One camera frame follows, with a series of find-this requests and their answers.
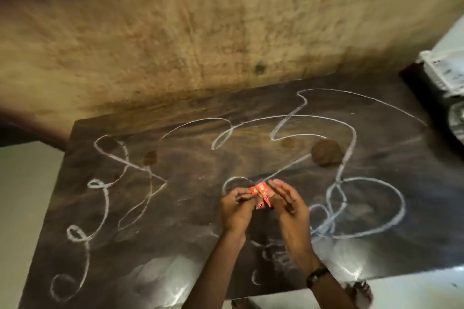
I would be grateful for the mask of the person's right hand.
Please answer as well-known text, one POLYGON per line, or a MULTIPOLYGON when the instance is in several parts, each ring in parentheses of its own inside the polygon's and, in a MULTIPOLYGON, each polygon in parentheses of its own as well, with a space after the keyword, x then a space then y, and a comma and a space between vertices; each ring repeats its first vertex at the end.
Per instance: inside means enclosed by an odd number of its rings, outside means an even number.
POLYGON ((297 213, 279 213, 277 211, 276 213, 286 246, 303 243, 310 245, 312 248, 310 237, 310 213, 305 202, 304 208, 297 213))

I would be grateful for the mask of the person's left hand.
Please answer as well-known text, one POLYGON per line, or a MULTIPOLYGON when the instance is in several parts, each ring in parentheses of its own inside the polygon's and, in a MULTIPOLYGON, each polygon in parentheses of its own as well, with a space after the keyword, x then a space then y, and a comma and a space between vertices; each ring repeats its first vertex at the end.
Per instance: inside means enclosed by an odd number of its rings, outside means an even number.
POLYGON ((250 212, 246 210, 239 210, 238 212, 228 212, 226 194, 221 199, 221 218, 223 231, 239 236, 245 235, 245 232, 250 224, 253 211, 250 212))

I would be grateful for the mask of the small red printed packet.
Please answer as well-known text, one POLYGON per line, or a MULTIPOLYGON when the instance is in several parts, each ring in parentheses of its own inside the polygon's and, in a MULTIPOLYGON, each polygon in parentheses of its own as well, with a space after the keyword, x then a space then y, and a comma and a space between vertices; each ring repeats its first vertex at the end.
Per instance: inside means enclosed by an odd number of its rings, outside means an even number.
POLYGON ((271 198, 276 194, 274 189, 266 182, 261 181, 258 184, 248 188, 251 192, 252 197, 258 196, 258 203, 256 209, 269 208, 273 210, 274 207, 271 203, 271 198))

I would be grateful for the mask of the shiny metal vessel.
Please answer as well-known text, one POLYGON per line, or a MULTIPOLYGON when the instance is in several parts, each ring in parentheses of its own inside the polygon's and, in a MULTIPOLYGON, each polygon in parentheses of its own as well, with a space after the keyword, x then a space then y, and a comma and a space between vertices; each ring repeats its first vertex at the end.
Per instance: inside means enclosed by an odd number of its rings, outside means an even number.
POLYGON ((456 102, 449 107, 447 120, 449 130, 464 146, 464 101, 456 102))

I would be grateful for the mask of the round brown clay lump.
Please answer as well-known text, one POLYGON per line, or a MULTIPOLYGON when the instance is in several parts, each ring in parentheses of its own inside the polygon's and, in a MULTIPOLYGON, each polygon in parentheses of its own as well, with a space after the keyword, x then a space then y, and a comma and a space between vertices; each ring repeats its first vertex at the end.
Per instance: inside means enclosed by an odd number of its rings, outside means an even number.
POLYGON ((344 151, 337 142, 324 139, 311 148, 311 158, 320 167, 338 166, 343 161, 344 151))

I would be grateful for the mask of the person's right forearm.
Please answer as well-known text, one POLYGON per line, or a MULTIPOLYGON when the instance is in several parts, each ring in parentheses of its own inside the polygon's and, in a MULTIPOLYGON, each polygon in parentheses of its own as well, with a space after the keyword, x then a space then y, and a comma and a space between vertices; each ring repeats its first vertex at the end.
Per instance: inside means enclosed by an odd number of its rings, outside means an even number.
POLYGON ((358 309, 355 302, 333 277, 308 244, 287 246, 287 251, 306 279, 320 309, 358 309))

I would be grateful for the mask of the person's left forearm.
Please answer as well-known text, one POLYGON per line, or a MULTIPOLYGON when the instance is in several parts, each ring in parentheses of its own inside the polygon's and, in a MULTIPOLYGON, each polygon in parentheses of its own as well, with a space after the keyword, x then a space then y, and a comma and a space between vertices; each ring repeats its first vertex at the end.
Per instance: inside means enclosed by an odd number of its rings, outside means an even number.
POLYGON ((245 240, 244 232, 221 234, 181 309, 222 309, 245 240))

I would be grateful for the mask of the person's patterned footwear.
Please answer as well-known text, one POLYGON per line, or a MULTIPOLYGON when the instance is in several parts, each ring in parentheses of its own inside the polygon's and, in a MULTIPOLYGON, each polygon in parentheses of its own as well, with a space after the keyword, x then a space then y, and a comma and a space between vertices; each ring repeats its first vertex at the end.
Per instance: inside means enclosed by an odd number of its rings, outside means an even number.
POLYGON ((358 309, 371 308, 374 301, 374 295, 371 287, 366 281, 347 284, 345 292, 355 303, 358 309))

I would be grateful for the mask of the black wristwatch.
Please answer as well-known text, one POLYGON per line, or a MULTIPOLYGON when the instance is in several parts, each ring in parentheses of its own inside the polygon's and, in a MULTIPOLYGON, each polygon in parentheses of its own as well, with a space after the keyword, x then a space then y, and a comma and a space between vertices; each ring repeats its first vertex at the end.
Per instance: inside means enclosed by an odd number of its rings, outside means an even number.
POLYGON ((312 287, 317 283, 322 277, 327 274, 331 274, 330 270, 326 265, 319 266, 315 271, 311 272, 306 277, 306 286, 308 289, 312 290, 312 287))

